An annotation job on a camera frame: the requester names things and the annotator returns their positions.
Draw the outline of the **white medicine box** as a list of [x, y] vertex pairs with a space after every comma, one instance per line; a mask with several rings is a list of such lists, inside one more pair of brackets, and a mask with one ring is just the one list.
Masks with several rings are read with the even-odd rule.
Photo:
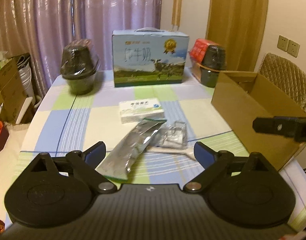
[[164, 109], [158, 98], [148, 98], [120, 102], [119, 113], [122, 124], [130, 122], [140, 122], [144, 118], [164, 118]]

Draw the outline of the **red snack box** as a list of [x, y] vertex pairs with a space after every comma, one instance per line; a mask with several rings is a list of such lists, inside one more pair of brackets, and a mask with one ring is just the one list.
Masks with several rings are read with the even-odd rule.
[[218, 44], [210, 40], [198, 38], [195, 41], [193, 48], [189, 52], [190, 58], [194, 62], [201, 63], [205, 57], [208, 47], [210, 46], [218, 46]]

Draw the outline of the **checkered tablecloth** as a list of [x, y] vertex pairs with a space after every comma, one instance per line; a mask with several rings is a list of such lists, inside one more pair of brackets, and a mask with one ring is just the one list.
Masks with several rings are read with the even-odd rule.
[[[52, 157], [71, 150], [84, 151], [98, 141], [110, 152], [136, 123], [122, 124], [119, 103], [158, 98], [167, 125], [175, 121], [187, 125], [188, 144], [201, 141], [208, 147], [228, 150], [237, 156], [248, 152], [211, 104], [214, 89], [199, 84], [185, 69], [181, 84], [114, 88], [113, 74], [100, 72], [100, 86], [84, 96], [73, 96], [58, 76], [41, 102], [22, 144], [11, 183], [40, 152]], [[202, 166], [183, 155], [144, 153], [129, 174], [128, 183], [178, 184], [183, 187], [202, 171]], [[281, 175], [295, 191], [296, 207], [290, 224], [306, 226], [306, 174], [293, 159]]]

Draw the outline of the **silver foil pouch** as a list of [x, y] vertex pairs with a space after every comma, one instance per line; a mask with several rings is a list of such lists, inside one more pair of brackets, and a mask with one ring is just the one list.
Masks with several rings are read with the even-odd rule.
[[165, 119], [144, 118], [115, 146], [96, 171], [107, 178], [128, 180], [133, 164], [166, 122]]

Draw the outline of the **beige wall sockets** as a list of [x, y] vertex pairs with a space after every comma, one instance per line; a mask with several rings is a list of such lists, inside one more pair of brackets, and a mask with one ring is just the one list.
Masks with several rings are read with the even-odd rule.
[[293, 57], [297, 57], [299, 53], [299, 49], [300, 49], [300, 44], [282, 35], [279, 35], [278, 42], [277, 42], [277, 48], [284, 52], [287, 52]]

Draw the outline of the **clear bag with metal clip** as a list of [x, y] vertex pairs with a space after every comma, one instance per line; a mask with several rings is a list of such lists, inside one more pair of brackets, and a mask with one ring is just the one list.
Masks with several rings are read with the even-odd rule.
[[187, 125], [181, 121], [163, 126], [150, 142], [150, 146], [172, 149], [186, 149], [187, 144]]

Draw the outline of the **brown wooden door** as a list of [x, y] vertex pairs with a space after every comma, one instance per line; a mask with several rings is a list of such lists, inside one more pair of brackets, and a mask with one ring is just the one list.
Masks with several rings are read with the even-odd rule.
[[269, 0], [210, 0], [206, 39], [226, 50], [226, 69], [252, 72], [263, 40]]

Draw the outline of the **black wrapped bowl left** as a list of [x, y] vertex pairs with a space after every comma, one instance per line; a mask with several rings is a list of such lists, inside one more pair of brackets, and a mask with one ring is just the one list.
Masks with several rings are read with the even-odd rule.
[[89, 39], [74, 40], [63, 49], [60, 73], [74, 95], [84, 95], [93, 89], [99, 66], [99, 56]]

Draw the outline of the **brown cardboard box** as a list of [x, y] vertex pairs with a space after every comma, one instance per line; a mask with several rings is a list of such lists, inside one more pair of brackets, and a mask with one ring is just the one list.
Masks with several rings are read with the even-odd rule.
[[304, 143], [278, 135], [256, 133], [257, 117], [306, 117], [306, 112], [281, 89], [254, 72], [221, 72], [212, 105], [228, 123], [248, 152], [261, 153], [276, 170], [304, 148]]

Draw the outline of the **purple curtain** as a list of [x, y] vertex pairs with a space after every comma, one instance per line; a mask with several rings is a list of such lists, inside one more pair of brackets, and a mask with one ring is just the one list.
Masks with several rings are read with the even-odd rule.
[[114, 30], [159, 27], [162, 0], [0, 0], [0, 50], [29, 53], [33, 84], [44, 96], [60, 74], [62, 50], [92, 41], [102, 70], [112, 68]]

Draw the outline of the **white plastic spoon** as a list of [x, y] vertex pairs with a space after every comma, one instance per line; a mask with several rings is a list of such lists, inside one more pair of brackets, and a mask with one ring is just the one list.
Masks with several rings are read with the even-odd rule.
[[192, 147], [189, 147], [189, 148], [186, 148], [186, 149], [175, 149], [175, 148], [148, 146], [146, 148], [146, 152], [185, 155], [188, 158], [196, 161], [196, 158], [194, 156], [194, 151], [193, 151]]

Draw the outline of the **black wrapped bowl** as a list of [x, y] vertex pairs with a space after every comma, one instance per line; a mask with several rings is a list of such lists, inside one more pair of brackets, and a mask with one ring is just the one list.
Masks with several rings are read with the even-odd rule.
[[74, 40], [63, 49], [60, 73], [74, 95], [84, 95], [93, 89], [99, 66], [99, 56], [89, 39]]
[[204, 86], [214, 88], [219, 73], [226, 69], [225, 49], [217, 44], [209, 45], [201, 65], [201, 83]]

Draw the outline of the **black wrapped bowl right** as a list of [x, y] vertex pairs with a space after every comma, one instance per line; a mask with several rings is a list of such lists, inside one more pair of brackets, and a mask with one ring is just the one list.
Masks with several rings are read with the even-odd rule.
[[201, 65], [201, 83], [204, 86], [214, 88], [219, 73], [226, 69], [225, 49], [217, 44], [209, 45]]

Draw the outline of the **cardboard boxes on floor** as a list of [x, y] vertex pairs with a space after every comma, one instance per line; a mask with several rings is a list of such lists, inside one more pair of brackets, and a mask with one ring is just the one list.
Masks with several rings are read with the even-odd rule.
[[0, 61], [0, 119], [15, 123], [28, 98], [22, 81], [32, 80], [30, 54], [14, 56]]

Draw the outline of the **blue milk carton box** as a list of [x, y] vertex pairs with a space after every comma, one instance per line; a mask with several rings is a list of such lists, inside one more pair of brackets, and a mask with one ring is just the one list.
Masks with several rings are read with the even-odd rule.
[[115, 30], [112, 62], [115, 87], [181, 83], [189, 36], [156, 28]]

